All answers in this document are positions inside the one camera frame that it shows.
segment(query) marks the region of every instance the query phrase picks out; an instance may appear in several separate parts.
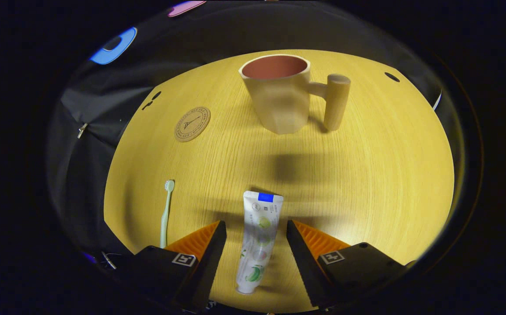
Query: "mug handle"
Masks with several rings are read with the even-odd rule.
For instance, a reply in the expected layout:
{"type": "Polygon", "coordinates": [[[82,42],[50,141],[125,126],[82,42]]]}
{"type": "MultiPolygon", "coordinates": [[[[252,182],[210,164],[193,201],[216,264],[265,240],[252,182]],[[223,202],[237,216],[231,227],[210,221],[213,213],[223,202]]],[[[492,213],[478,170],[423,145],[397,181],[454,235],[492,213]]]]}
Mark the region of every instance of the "mug handle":
{"type": "Polygon", "coordinates": [[[350,92],[350,79],[342,74],[329,74],[327,84],[309,82],[307,92],[320,96],[327,101],[325,107],[325,127],[329,131],[337,130],[342,122],[348,94],[350,92]]]}

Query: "mug rim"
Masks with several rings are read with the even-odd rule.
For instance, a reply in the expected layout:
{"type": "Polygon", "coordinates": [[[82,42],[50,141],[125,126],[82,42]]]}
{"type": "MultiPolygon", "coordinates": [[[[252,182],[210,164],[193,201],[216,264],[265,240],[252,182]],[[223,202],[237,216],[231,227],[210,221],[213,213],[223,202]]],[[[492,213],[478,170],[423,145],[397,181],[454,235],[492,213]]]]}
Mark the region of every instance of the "mug rim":
{"type": "Polygon", "coordinates": [[[292,55],[292,54],[271,54],[271,55],[266,55],[266,56],[258,56],[257,58],[253,58],[253,59],[245,62],[243,64],[243,66],[241,66],[241,68],[239,68],[239,74],[241,75],[241,78],[244,78],[244,79],[248,78],[248,79],[257,80],[257,81],[268,81],[268,80],[279,80],[279,79],[283,79],[283,78],[291,78],[293,76],[297,76],[298,74],[303,74],[306,71],[309,71],[310,68],[311,68],[311,62],[309,62],[309,60],[303,58],[302,56],[297,56],[297,55],[292,55]],[[278,77],[278,78],[268,78],[268,79],[252,78],[252,77],[249,77],[249,76],[245,76],[245,74],[243,74],[243,68],[245,68],[248,64],[250,64],[253,61],[257,61],[259,59],[267,58],[269,56],[292,56],[292,57],[295,57],[295,58],[303,60],[307,65],[305,66],[305,69],[301,70],[298,73],[292,74],[291,76],[278,77]]]}

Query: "metal clip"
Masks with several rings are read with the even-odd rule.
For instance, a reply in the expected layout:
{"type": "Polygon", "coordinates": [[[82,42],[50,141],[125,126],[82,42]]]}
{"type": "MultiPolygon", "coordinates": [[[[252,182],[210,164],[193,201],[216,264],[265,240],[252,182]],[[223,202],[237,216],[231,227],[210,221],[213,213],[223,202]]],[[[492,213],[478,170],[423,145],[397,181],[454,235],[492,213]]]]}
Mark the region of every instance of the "metal clip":
{"type": "Polygon", "coordinates": [[[81,128],[79,129],[79,133],[78,133],[78,139],[81,137],[81,134],[84,133],[84,130],[86,127],[87,127],[87,123],[85,123],[83,126],[81,126],[81,128]]]}

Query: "toothbrush handle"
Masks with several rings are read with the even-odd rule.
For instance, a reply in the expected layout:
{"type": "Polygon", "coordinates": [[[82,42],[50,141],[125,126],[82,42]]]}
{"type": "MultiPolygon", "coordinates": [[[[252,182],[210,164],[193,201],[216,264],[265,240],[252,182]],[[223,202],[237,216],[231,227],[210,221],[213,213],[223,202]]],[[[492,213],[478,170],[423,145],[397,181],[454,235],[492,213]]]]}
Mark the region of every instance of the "toothbrush handle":
{"type": "Polygon", "coordinates": [[[159,239],[159,247],[164,249],[167,246],[167,219],[169,218],[169,201],[171,200],[171,192],[167,192],[165,199],[165,209],[161,216],[161,237],[159,239]]]}

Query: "yellow tabletop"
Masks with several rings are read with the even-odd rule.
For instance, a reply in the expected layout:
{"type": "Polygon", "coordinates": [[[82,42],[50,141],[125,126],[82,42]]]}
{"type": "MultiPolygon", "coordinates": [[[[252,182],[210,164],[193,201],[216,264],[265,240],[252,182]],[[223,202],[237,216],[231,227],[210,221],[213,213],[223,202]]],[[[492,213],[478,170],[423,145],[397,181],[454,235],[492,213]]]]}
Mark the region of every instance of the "yellow tabletop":
{"type": "Polygon", "coordinates": [[[168,179],[175,180],[168,244],[216,220],[227,224],[210,298],[279,313],[314,309],[286,240],[287,220],[349,244],[368,242],[406,264],[445,224],[454,173],[439,119],[398,70],[338,52],[287,49],[200,66],[158,85],[143,101],[117,147],[105,188],[105,221],[132,253],[159,246],[168,179]],[[261,126],[237,70],[275,53],[310,60],[314,81],[326,82],[331,73],[352,80],[337,131],[325,133],[325,101],[316,96],[299,132],[278,135],[261,126]],[[197,138],[177,141],[175,125],[197,106],[211,111],[209,125],[197,138]],[[252,295],[235,291],[246,190],[284,197],[273,255],[252,295]]]}

